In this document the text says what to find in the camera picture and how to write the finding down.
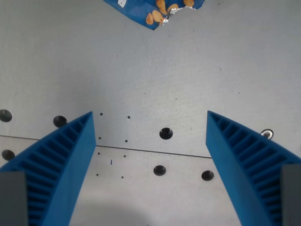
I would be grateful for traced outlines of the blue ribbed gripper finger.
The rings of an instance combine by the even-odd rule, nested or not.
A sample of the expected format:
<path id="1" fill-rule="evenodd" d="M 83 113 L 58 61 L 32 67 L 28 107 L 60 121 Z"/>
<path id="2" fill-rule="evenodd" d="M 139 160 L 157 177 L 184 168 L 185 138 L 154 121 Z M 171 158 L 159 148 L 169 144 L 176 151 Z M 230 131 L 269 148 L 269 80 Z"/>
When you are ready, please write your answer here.
<path id="1" fill-rule="evenodd" d="M 243 226 L 280 226 L 281 168 L 300 157 L 254 130 L 207 112 L 206 146 Z"/>
<path id="2" fill-rule="evenodd" d="M 93 113 L 46 135 L 1 167 L 25 174 L 28 223 L 67 226 L 96 147 Z"/>

